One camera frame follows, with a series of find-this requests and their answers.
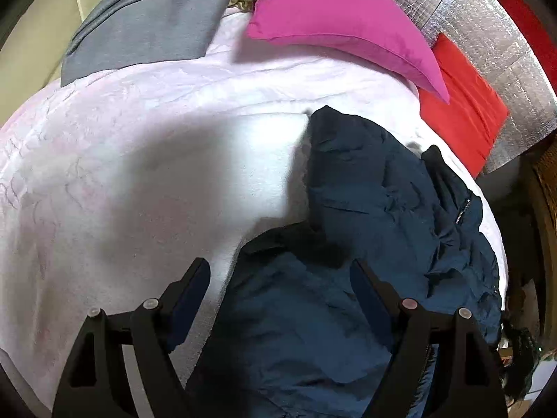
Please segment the grey garment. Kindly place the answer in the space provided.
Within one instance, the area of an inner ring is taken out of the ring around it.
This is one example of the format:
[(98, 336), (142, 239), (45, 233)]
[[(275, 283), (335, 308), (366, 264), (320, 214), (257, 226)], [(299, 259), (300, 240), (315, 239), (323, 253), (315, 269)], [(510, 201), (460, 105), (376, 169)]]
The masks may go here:
[(91, 73), (206, 54), (229, 0), (102, 0), (77, 29), (61, 86)]

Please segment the magenta pillow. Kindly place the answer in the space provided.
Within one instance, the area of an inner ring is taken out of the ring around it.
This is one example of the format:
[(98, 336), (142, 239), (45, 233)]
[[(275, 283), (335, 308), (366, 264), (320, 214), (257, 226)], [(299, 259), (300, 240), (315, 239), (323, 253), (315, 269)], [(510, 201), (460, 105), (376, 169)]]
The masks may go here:
[(394, 0), (256, 0), (246, 34), (277, 45), (337, 49), (449, 100), (431, 48)]

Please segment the dark red blanket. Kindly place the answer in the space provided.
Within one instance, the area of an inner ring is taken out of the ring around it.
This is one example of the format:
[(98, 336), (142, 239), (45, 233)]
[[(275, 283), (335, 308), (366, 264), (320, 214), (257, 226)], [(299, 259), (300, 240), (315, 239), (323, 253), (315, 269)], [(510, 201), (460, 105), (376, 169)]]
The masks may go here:
[(543, 0), (496, 0), (524, 35), (556, 91), (556, 16)]

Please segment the navy blue puffer jacket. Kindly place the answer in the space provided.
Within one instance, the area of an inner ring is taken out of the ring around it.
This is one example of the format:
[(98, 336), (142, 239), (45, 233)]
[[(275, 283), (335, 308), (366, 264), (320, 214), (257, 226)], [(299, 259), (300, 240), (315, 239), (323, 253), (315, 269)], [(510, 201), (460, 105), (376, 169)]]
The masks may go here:
[(427, 310), (470, 309), (487, 342), (499, 334), (483, 203), (439, 149), (416, 155), (328, 107), (309, 134), (308, 218), (242, 248), (187, 382), (197, 417), (361, 416), (390, 353), (353, 293), (354, 260)]

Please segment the red pillow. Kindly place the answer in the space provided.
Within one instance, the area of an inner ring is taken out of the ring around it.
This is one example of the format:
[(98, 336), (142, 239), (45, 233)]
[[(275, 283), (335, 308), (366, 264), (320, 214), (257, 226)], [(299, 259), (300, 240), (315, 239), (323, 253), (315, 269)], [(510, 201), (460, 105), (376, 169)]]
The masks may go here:
[(450, 100), (445, 103), (432, 93), (419, 90), (420, 116), (446, 142), (469, 174), (478, 177), (509, 109), (445, 34), (438, 35), (432, 52)]

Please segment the silver foil insulation mat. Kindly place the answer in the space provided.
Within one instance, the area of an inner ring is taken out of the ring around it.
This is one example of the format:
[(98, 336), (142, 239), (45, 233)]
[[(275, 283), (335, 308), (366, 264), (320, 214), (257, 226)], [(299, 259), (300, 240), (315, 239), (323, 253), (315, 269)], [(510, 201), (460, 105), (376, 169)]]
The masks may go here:
[(454, 42), (510, 115), (483, 168), (491, 173), (556, 129), (556, 94), (516, 23), (496, 0), (395, 0), (429, 42)]

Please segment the beige mattress cover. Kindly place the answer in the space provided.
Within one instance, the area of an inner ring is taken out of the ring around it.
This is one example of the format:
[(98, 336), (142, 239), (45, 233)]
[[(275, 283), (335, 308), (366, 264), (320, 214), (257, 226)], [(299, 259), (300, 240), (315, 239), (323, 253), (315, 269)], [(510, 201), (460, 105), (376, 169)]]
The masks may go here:
[(1, 48), (1, 122), (61, 76), (77, 28), (101, 0), (34, 0)]

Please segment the white pink bed sheet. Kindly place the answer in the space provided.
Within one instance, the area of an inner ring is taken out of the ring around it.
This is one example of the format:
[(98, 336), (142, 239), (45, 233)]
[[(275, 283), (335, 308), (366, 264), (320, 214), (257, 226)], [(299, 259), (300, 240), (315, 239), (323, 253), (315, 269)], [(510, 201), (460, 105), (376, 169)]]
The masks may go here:
[(480, 232), (506, 260), (480, 188), (420, 116), (407, 78), (352, 55), (246, 36), (222, 17), (198, 60), (140, 64), (54, 83), (1, 131), (1, 348), (52, 414), (84, 320), (136, 310), (195, 258), (211, 280), (169, 355), (186, 392), (242, 248), (309, 215), (310, 119), (322, 108), (436, 146), (483, 203)]

